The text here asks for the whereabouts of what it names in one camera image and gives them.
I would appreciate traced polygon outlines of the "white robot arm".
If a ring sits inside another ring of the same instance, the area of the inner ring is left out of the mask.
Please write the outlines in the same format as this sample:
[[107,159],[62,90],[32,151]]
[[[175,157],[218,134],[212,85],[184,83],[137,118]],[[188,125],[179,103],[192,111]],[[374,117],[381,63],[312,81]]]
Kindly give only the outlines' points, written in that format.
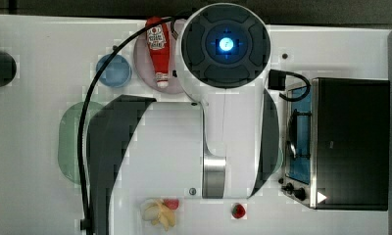
[[93,235],[217,235],[278,157],[270,35],[249,9],[195,12],[175,47],[182,102],[121,95],[86,138]]

